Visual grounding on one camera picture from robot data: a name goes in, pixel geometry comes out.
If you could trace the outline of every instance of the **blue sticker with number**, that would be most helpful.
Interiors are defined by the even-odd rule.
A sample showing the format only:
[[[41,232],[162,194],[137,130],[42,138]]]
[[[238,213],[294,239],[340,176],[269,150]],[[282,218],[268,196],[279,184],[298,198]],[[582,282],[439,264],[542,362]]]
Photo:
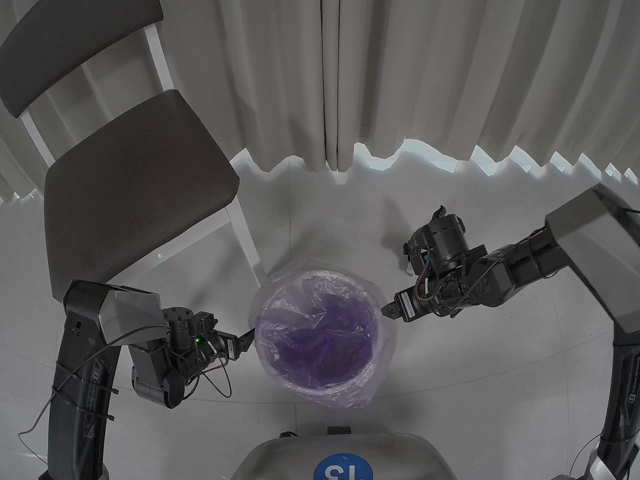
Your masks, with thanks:
[[[373,480],[373,470],[362,457],[336,453],[316,466],[314,480]]]

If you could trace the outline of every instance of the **chair seat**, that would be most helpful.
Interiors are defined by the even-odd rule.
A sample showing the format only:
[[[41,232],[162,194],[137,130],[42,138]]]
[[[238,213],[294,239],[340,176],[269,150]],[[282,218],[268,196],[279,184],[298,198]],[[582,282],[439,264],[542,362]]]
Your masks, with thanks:
[[[176,90],[69,150],[47,172],[45,235],[53,297],[73,279],[107,282],[233,201],[239,179]]]

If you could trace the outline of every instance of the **transparent plastic bag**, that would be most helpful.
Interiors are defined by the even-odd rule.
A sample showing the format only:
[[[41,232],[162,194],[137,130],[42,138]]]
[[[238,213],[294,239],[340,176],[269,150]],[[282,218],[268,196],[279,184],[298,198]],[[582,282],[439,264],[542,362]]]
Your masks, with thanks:
[[[364,407],[396,348],[380,289],[315,258],[269,277],[252,304],[255,348],[270,377],[332,408]]]

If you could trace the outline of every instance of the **chair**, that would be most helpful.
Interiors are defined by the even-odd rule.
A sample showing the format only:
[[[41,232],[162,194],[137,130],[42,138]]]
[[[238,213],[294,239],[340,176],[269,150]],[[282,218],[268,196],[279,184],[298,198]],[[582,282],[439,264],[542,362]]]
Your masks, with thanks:
[[[231,222],[264,270],[237,199],[239,178],[173,88],[159,0],[39,0],[0,47],[0,99],[49,165],[44,220],[53,297],[76,278],[123,282]],[[55,160],[28,107],[93,55],[144,28],[163,92]]]

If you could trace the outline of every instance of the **gray curtain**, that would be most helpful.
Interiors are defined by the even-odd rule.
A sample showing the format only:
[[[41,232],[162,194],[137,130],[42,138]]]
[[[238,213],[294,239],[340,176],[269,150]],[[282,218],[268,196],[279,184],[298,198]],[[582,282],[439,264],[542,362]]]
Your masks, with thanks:
[[[0,41],[37,0],[0,0]],[[161,0],[176,87],[229,158],[345,171],[405,138],[640,172],[640,0]],[[160,91],[142,32],[31,106],[55,157]],[[0,108],[0,197],[46,165]]]

